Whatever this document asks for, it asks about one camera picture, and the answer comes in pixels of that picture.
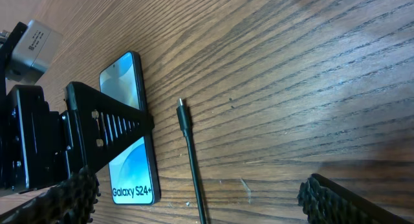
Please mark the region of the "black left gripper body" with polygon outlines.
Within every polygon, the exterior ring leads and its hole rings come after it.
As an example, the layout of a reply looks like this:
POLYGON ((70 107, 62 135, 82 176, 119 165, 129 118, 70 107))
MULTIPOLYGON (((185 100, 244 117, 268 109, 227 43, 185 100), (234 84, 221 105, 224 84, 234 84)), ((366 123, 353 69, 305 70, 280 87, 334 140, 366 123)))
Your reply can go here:
POLYGON ((42 87, 5 77, 5 67, 20 35, 19 22, 1 32, 1 195, 25 193, 69 178, 71 148, 66 116, 51 111, 42 87))

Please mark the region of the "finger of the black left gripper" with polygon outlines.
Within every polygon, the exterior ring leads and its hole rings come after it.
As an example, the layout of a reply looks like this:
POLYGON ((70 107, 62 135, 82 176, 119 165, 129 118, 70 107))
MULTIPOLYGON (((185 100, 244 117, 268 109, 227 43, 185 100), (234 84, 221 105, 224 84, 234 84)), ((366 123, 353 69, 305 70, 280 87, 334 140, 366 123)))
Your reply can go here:
POLYGON ((70 172, 97 172, 132 143, 151 133, 153 117, 81 82, 66 87, 70 172))

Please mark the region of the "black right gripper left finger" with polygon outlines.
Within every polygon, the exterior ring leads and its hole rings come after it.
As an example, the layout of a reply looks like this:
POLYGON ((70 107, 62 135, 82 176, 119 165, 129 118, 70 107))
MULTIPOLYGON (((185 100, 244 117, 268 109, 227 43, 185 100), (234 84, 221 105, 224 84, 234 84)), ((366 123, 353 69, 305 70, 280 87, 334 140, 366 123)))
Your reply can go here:
POLYGON ((88 167, 72 174, 68 180, 1 214, 1 223, 8 224, 86 224, 100 196, 96 174, 88 167))

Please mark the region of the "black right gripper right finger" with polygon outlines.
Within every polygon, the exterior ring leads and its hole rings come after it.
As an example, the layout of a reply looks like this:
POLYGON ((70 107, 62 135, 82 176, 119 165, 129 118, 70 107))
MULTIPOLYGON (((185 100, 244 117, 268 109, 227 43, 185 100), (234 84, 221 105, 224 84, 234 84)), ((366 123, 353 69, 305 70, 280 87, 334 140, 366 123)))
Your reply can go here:
POLYGON ((320 174, 312 174, 300 185, 297 198, 309 223, 411 224, 320 174))

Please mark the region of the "blue Galaxy smartphone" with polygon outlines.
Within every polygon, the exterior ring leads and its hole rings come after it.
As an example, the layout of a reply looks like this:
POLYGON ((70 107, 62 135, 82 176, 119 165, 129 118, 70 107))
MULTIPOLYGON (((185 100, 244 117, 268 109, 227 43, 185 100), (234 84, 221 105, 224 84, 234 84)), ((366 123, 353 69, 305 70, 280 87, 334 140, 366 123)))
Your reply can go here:
MULTIPOLYGON (((100 73, 100 91, 147 112, 140 55, 128 51, 100 73)), ((111 194, 117 205, 152 205, 160 186, 152 134, 140 138, 109 163, 111 194)))

